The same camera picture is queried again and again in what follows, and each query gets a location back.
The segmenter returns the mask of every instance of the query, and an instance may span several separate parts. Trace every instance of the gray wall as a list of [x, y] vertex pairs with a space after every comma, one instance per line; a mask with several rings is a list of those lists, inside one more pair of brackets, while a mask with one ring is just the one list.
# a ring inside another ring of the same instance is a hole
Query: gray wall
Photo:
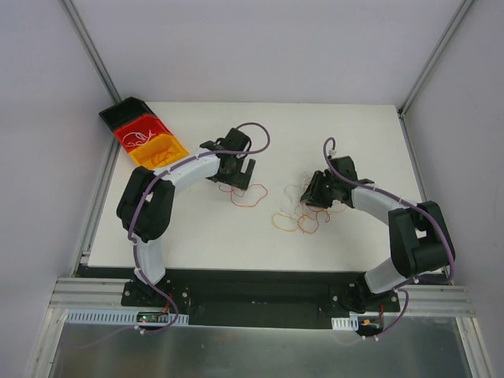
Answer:
[[428, 197], [439, 201], [491, 360], [504, 376], [504, 2], [480, 0], [407, 114]]
[[75, 0], [149, 101], [404, 101], [461, 0]]
[[0, 5], [0, 376], [23, 376], [69, 274], [110, 135], [111, 104], [56, 0]]

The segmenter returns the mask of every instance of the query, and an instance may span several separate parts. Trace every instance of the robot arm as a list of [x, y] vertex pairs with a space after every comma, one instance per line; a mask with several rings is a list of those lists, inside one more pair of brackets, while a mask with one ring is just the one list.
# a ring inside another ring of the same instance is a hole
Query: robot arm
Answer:
[[[154, 171], [140, 166], [133, 171], [117, 207], [117, 216], [122, 220], [123, 228], [126, 230], [129, 230], [132, 224], [135, 210], [149, 183], [156, 176], [163, 175], [154, 185], [150, 200], [143, 204], [133, 230], [135, 239], [138, 240], [138, 265], [142, 267], [144, 275], [152, 284], [159, 282], [165, 275], [160, 237], [169, 226], [174, 197], [205, 178], [246, 190], [255, 160], [250, 159], [246, 171], [242, 172], [244, 155], [239, 157], [218, 152], [207, 153], [218, 150], [246, 151], [246, 148], [250, 149], [250, 145], [251, 141], [247, 135], [232, 128], [225, 138], [203, 143], [194, 155], [184, 159], [187, 162], [182, 165], [176, 162]], [[175, 165], [180, 167], [171, 171]], [[135, 269], [135, 275], [147, 284], [139, 274], [138, 267]]]
[[[354, 162], [350, 157], [333, 158], [330, 162], [335, 170], [347, 179], [373, 185], [370, 180], [358, 180]], [[316, 171], [301, 197], [301, 202], [327, 209], [335, 200], [350, 208], [365, 211], [382, 221], [388, 225], [390, 236], [391, 256], [360, 276], [352, 292], [341, 302], [346, 308], [362, 312], [367, 300], [388, 294], [409, 278], [448, 265], [443, 244], [432, 225], [420, 214], [377, 191], [346, 183], [328, 169], [324, 172]], [[437, 221], [454, 256], [453, 244], [439, 206], [432, 201], [422, 202], [417, 206]], [[417, 230], [425, 232], [425, 236], [418, 236]]]

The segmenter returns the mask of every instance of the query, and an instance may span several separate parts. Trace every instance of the purple cable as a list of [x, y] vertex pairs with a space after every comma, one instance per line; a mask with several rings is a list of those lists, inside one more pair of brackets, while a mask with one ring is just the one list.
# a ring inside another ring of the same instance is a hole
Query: purple cable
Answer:
[[404, 314], [406, 313], [406, 310], [408, 308], [408, 304], [410, 303], [410, 293], [408, 293], [408, 291], [404, 290], [404, 289], [397, 289], [397, 291], [401, 291], [402, 293], [404, 293], [404, 295], [406, 296], [406, 299], [404, 301], [404, 306], [402, 307], [402, 311], [401, 313], [399, 314], [398, 317], [395, 318], [395, 320], [392, 322], [391, 325], [389, 325], [388, 327], [386, 327], [381, 333], [380, 333], [380, 336], [384, 335], [385, 333], [389, 332], [403, 317], [404, 317]]
[[434, 281], [439, 284], [448, 284], [449, 282], [451, 282], [452, 279], [454, 278], [454, 274], [455, 274], [454, 257], [451, 253], [451, 248], [450, 248], [450, 245], [448, 244], [448, 240], [447, 240], [446, 236], [443, 234], [443, 230], [439, 226], [438, 222], [429, 213], [427, 213], [423, 209], [415, 206], [413, 203], [405, 201], [404, 199], [401, 199], [400, 197], [392, 194], [389, 191], [385, 191], [385, 190], [380, 189], [378, 187], [370, 187], [369, 185], [364, 185], [363, 183], [358, 183], [357, 181], [347, 179], [341, 173], [336, 171], [335, 168], [332, 166], [332, 164], [329, 160], [329, 156], [327, 154], [327, 147], [328, 147], [329, 142], [332, 142], [332, 149], [336, 148], [336, 140], [332, 137], [328, 138], [324, 143], [324, 158], [325, 158], [326, 163], [329, 166], [329, 169], [331, 169], [331, 172], [334, 173], [339, 179], [341, 179], [342, 181], [344, 181], [346, 183], [349, 183], [350, 185], [354, 185], [356, 187], [363, 187], [363, 188], [368, 189], [370, 191], [377, 191], [378, 193], [381, 193], [382, 195], [386, 195], [388, 198], [392, 198], [393, 200], [399, 202], [400, 204], [406, 205], [409, 208], [411, 208], [412, 210], [416, 211], [417, 213], [422, 215], [425, 219], [427, 219], [432, 224], [432, 227], [434, 228], [435, 233], [437, 234], [437, 236], [441, 240], [441, 243], [443, 244], [443, 247], [444, 247], [445, 251], [447, 252], [448, 264], [450, 266], [450, 274], [446, 280], [441, 280], [441, 281], [429, 279], [429, 278], [421, 277], [421, 276], [419, 276], [418, 278], [420, 278], [422, 280]]
[[192, 162], [194, 160], [198, 160], [199, 158], [203, 158], [205, 156], [210, 156], [210, 155], [215, 155], [215, 154], [243, 155], [243, 156], [245, 156], [245, 155], [259, 154], [262, 151], [266, 150], [269, 147], [269, 144], [271, 142], [271, 137], [269, 135], [268, 130], [262, 124], [258, 124], [257, 122], [246, 122], [244, 124], [241, 124], [241, 125], [237, 126], [236, 129], [239, 129], [239, 128], [242, 128], [242, 127], [248, 126], [248, 125], [257, 126], [257, 127], [261, 128], [262, 131], [265, 132], [267, 141], [266, 141], [266, 144], [265, 144], [264, 147], [260, 148], [259, 150], [255, 150], [255, 151], [230, 151], [230, 150], [206, 151], [206, 152], [201, 153], [198, 156], [193, 155], [193, 156], [190, 156], [190, 157], [188, 157], [188, 158], [186, 158], [184, 160], [178, 161], [177, 163], [171, 165], [168, 169], [166, 169], [165, 171], [161, 172], [159, 175], [157, 175], [156, 177], [154, 177], [154, 179], [152, 181], [150, 181], [149, 185], [147, 185], [146, 190], [143, 192], [142, 197], [140, 198], [139, 204], [136, 206], [135, 212], [133, 213], [132, 222], [131, 222], [131, 224], [129, 226], [129, 229], [128, 229], [128, 239], [131, 242], [133, 242], [133, 258], [135, 259], [135, 267], [138, 269], [140, 276], [147, 283], [147, 285], [149, 285], [158, 294], [160, 294], [164, 298], [166, 298], [166, 300], [168, 302], [170, 302], [170, 304], [173, 306], [173, 309], [175, 310], [175, 313], [176, 313], [176, 315], [175, 315], [175, 317], [173, 318], [172, 321], [170, 321], [169, 323], [167, 323], [167, 325], [163, 326], [163, 328], [160, 328], [160, 329], [158, 329], [156, 331], [149, 331], [149, 332], [147, 332], [147, 334], [149, 334], [149, 335], [153, 335], [153, 334], [162, 332], [166, 328], [170, 327], [173, 323], [175, 323], [176, 320], [177, 320], [177, 318], [179, 317], [179, 309], [176, 306], [176, 303], [173, 301], [173, 299], [171, 299], [169, 297], [169, 295], [167, 295], [164, 291], [158, 289], [156, 287], [156, 285], [154, 285], [147, 278], [147, 276], [145, 275], [145, 273], [142, 270], [142, 267], [140, 266], [140, 262], [139, 262], [139, 258], [138, 258], [138, 240], [137, 240], [136, 237], [133, 236], [133, 233], [134, 233], [134, 230], [135, 230], [135, 226], [136, 226], [136, 221], [138, 220], [138, 217], [140, 215], [140, 210], [142, 210], [143, 204], [145, 203], [147, 196], [151, 193], [152, 188], [154, 187], [154, 185], [160, 179], [162, 179], [164, 176], [166, 176], [169, 172], [172, 172], [175, 169], [178, 169], [178, 168], [180, 168], [181, 166], [183, 166], [183, 165], [185, 165], [187, 163], [190, 163], [190, 162]]

